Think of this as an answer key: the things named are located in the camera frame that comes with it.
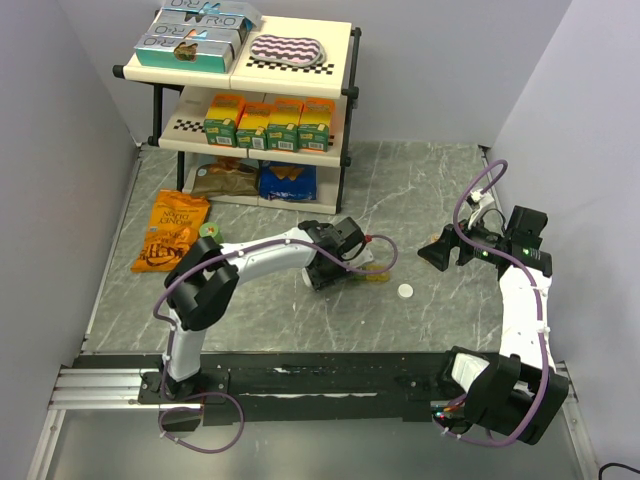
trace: yellow and green box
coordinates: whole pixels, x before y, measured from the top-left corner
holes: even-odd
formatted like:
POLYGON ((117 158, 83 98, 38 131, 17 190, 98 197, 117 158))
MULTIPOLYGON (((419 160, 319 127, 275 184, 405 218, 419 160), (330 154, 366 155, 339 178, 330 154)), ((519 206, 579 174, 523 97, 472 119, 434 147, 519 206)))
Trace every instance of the yellow and green box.
POLYGON ((236 127, 244 110, 242 95, 218 94, 204 118, 204 132, 209 145, 235 147, 236 127))
POLYGON ((269 150, 298 151, 298 123, 304 103, 293 98, 276 98, 267 126, 269 150))
POLYGON ((307 98, 298 126, 300 148, 326 152, 331 137, 331 117, 336 105, 326 98, 307 98))
POLYGON ((267 126, 273 105, 247 102, 238 125, 236 139, 241 148, 267 149, 267 126))

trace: striped pot holder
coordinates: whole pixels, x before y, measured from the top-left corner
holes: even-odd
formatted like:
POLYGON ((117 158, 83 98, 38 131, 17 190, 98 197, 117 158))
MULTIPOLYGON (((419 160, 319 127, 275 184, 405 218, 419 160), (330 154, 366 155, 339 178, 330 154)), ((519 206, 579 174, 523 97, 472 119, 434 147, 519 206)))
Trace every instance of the striped pot holder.
POLYGON ((308 67, 324 62, 325 52, 313 38, 287 38, 259 35, 251 44, 251 57, 293 67, 308 67))

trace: orange snack bag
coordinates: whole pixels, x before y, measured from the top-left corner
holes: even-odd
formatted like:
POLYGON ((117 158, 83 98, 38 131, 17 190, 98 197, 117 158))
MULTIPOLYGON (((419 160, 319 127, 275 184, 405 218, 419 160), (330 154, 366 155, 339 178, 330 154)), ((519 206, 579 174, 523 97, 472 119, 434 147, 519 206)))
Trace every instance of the orange snack bag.
POLYGON ((209 213, 205 197, 160 190, 151 209, 144 246, 131 271, 169 272, 198 239, 198 229, 209 213))

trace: tabletop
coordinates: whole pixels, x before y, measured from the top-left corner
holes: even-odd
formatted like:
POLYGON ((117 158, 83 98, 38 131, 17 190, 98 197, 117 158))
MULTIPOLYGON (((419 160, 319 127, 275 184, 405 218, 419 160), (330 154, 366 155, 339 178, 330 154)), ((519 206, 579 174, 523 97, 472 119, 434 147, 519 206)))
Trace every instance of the tabletop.
MULTIPOLYGON (((321 291, 307 288, 300 270, 276 272, 237 289, 225 316, 207 332, 205 351, 444 351, 454 345, 497 351, 502 300, 493 266, 454 262, 440 272, 417 250, 451 222, 454 204, 484 167, 473 145, 352 142, 340 215, 318 215, 214 204, 225 241, 276 235, 303 220, 337 222, 351 216, 365 233, 398 244, 398 262, 386 283, 348 279, 321 291), (413 287, 411 298, 397 294, 413 287)), ((98 298, 84 349, 89 352, 157 352, 167 326, 151 309, 165 273, 131 273, 161 188, 173 188, 175 152, 145 147, 117 245, 98 298)), ((376 263, 391 251, 370 244, 376 263)))

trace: white bottle cap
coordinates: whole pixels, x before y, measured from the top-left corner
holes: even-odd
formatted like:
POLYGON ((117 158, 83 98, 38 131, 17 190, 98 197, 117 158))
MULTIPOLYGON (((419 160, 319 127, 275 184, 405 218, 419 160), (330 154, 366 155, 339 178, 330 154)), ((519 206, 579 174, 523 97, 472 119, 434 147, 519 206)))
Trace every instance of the white bottle cap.
POLYGON ((398 296, 400 298, 411 298, 413 296, 413 287, 408 283, 403 283, 398 287, 398 296))

